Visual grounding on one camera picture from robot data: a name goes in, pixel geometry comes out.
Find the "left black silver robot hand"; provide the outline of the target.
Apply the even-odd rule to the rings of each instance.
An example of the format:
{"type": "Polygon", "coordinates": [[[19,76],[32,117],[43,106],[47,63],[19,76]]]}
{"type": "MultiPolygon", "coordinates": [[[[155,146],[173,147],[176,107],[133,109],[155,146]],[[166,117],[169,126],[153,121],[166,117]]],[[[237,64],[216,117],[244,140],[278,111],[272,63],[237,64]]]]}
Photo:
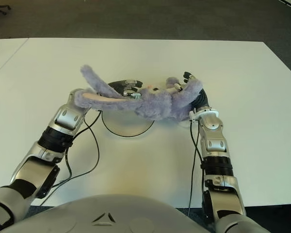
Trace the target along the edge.
{"type": "Polygon", "coordinates": [[[108,83],[116,92],[121,94],[123,97],[139,99],[141,94],[139,89],[142,88],[143,83],[138,80],[121,80],[108,83]]]}

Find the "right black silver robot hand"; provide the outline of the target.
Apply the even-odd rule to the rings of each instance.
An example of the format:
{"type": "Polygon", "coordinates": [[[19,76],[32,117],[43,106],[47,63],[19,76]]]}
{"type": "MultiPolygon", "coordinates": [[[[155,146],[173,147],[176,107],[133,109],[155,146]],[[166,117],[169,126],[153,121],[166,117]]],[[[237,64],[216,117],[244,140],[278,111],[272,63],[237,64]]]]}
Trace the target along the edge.
{"type": "Polygon", "coordinates": [[[174,95],[175,106],[188,111],[209,107],[208,97],[202,82],[187,71],[183,74],[183,81],[185,85],[182,90],[174,95]]]}

